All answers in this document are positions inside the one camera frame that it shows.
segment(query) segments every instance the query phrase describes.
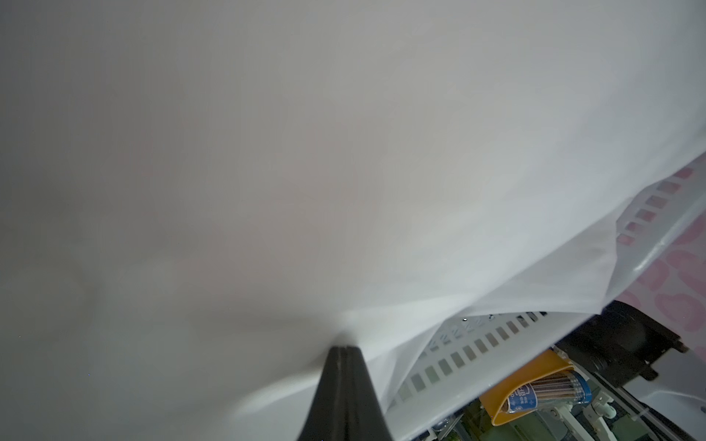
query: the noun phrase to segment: translucent plastic sheet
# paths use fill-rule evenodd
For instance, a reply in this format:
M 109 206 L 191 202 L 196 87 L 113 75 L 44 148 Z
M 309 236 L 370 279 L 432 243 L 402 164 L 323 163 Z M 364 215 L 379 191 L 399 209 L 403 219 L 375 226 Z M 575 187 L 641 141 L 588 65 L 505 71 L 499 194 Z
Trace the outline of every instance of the translucent plastic sheet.
M 292 439 L 331 344 L 363 348 L 384 403 L 424 333 L 498 289 L 596 310 L 592 289 L 528 298 L 523 272 L 700 153 L 704 17 L 3 5 L 6 433 Z

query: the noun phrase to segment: white plastic basket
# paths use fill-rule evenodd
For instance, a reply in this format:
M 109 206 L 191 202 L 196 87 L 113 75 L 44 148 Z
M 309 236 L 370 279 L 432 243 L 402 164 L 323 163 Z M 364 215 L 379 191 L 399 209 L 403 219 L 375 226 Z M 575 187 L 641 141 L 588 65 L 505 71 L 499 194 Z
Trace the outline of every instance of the white plastic basket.
M 627 288 L 704 210 L 706 155 L 640 192 L 617 221 L 618 262 L 607 301 Z M 393 437 L 409 440 L 430 430 L 590 317 L 533 312 L 447 320 L 385 414 Z

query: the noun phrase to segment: orange container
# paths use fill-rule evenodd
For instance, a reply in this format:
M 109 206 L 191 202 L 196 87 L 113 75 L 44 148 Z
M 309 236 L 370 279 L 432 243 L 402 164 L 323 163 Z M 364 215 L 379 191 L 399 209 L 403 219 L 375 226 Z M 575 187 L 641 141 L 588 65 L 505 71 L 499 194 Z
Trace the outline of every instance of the orange container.
M 534 412 L 517 412 L 505 413 L 500 409 L 503 403 L 508 400 L 510 394 L 515 389 L 531 383 L 540 378 L 546 377 L 553 373 L 561 372 L 562 370 L 573 369 L 573 365 L 556 355 L 554 351 L 547 350 L 539 354 L 534 360 L 530 361 L 520 369 L 517 369 L 509 377 L 493 386 L 487 392 L 480 396 L 483 407 L 490 415 L 493 425 L 503 425 L 519 417 L 525 416 L 528 413 Z

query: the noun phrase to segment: pink patterned fabric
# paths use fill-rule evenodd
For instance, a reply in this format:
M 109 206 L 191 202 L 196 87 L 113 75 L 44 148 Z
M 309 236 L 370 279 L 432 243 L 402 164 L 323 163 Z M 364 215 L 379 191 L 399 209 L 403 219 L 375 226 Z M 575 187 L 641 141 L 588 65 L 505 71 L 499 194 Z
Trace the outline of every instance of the pink patterned fabric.
M 681 336 L 706 361 L 706 213 L 701 214 L 618 300 Z

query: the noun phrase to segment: bottle label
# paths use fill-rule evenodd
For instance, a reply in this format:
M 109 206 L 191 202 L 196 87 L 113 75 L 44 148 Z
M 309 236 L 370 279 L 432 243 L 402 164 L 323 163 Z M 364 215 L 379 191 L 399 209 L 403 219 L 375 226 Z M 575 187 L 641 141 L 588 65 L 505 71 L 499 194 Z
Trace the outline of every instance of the bottle label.
M 531 385 L 517 388 L 508 397 L 508 410 L 510 413 L 531 411 L 537 408 L 537 394 Z

